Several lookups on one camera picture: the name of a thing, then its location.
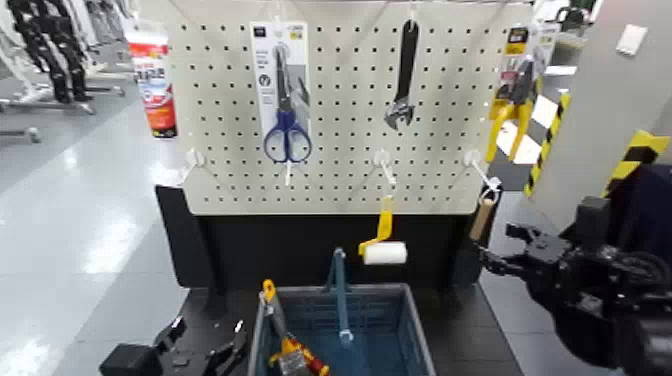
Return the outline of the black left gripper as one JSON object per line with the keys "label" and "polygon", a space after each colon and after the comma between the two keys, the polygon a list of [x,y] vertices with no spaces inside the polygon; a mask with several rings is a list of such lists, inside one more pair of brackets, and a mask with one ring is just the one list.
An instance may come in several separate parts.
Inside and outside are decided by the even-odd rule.
{"label": "black left gripper", "polygon": [[[153,346],[159,353],[171,351],[187,329],[183,316],[177,316],[155,337]],[[233,338],[226,344],[210,350],[206,355],[205,376],[224,376],[246,356],[247,330],[243,320],[234,327]],[[103,376],[161,376],[163,367],[153,347],[137,344],[118,344],[99,365]]]}

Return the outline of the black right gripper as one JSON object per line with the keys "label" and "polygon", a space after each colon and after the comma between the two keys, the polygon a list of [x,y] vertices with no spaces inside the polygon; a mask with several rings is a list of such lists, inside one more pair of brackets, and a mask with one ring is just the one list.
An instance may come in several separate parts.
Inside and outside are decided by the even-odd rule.
{"label": "black right gripper", "polygon": [[563,265],[564,255],[572,249],[572,244],[562,238],[537,232],[535,226],[507,223],[505,235],[526,243],[524,255],[498,255],[487,248],[475,244],[480,265],[487,271],[500,276],[524,277],[526,264],[531,269],[526,287],[531,295],[565,295],[567,292],[567,272]]}

